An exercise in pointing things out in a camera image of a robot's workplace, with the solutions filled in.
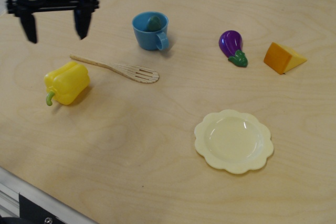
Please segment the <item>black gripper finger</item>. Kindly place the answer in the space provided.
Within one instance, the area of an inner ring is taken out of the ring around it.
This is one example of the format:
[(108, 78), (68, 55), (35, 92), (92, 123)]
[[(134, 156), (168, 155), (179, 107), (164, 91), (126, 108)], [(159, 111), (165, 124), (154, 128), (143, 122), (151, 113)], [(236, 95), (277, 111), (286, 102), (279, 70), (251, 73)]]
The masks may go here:
[(91, 0), (77, 0), (78, 5), (73, 10), (75, 29), (80, 39), (87, 37), (91, 15), (92, 15), (92, 5)]
[(33, 14), (23, 13), (20, 17), (21, 25), (24, 29), (27, 39), (36, 44), (37, 40), (37, 31), (36, 31), (36, 22)]

